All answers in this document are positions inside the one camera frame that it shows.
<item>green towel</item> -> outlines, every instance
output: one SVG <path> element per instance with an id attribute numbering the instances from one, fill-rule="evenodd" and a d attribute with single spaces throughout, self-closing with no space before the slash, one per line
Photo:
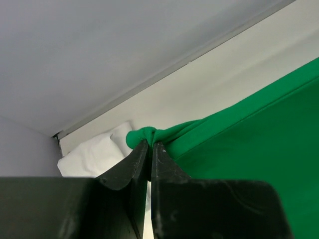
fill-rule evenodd
<path id="1" fill-rule="evenodd" d="M 295 237 L 319 238 L 319 58 L 204 119 L 131 131 L 127 145 L 143 139 L 193 178 L 272 184 Z"/>

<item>green fabric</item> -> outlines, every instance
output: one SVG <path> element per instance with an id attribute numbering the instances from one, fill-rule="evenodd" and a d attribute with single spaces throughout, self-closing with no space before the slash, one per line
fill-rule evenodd
<path id="1" fill-rule="evenodd" d="M 295 237 L 318 238 L 319 58 L 204 119 L 131 131 L 127 144 L 143 139 L 162 141 L 193 178 L 269 182 Z"/>

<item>gray strip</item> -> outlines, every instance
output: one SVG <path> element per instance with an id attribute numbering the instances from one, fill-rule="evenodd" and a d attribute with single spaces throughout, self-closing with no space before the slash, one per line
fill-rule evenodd
<path id="1" fill-rule="evenodd" d="M 291 4 L 295 0 L 283 0 L 278 4 L 274 5 L 273 7 L 269 8 L 267 11 L 259 14 L 255 18 L 249 20 L 244 25 L 234 29 L 230 33 L 220 37 L 218 40 L 214 40 L 213 42 L 208 42 L 204 46 L 202 46 L 196 52 L 191 53 L 189 56 L 184 58 L 183 60 L 177 62 L 176 64 L 166 68 L 164 71 L 158 73 L 157 75 L 153 76 L 152 78 L 148 79 L 144 83 L 138 85 L 137 87 L 131 89 L 130 91 L 126 92 L 122 96 L 118 97 L 117 99 L 111 101 L 106 106 L 101 108 L 100 110 L 96 111 L 94 114 L 84 118 L 83 120 L 79 121 L 78 123 L 74 124 L 70 128 L 63 130 L 57 134 L 58 139 L 62 139 L 63 137 L 67 136 L 68 134 L 76 131 L 78 128 L 84 126 L 88 122 L 96 119 L 97 117 L 101 116 L 105 112 L 109 111 L 110 109 L 114 108 L 115 106 L 119 105 L 120 103 L 128 100 L 130 97 L 136 95 L 137 93 L 141 92 L 142 90 L 146 89 L 147 87 L 153 85 L 157 81 L 165 78 L 166 76 L 172 74 L 173 72 L 177 71 L 178 69 L 182 68 L 183 66 L 187 65 L 189 62 L 196 60 L 197 58 L 201 57 L 202 55 L 206 54 L 207 52 L 213 50 L 215 47 L 221 45 L 222 43 L 228 41 L 229 39 L 233 38 L 234 36 L 238 35 L 239 33 L 247 30 L 248 28 L 252 27 L 253 25 L 259 23 L 260 21 L 264 20 L 265 18 L 271 16 L 275 12 L 279 11 L 280 9 L 286 7 L 287 5 Z"/>

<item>white cloth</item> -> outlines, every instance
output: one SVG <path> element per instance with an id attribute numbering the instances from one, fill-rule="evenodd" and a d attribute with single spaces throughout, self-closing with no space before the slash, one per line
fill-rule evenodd
<path id="1" fill-rule="evenodd" d="M 59 160 L 63 177 L 97 177 L 131 153 L 126 135 L 132 128 L 128 122 L 81 143 Z"/>

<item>crumpled white cloth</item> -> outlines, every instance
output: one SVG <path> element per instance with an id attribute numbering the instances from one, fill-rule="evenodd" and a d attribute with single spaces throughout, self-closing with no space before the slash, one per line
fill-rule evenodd
<path id="1" fill-rule="evenodd" d="M 126 135 L 129 122 L 81 143 L 58 161 L 63 177 L 97 177 L 131 153 Z"/>

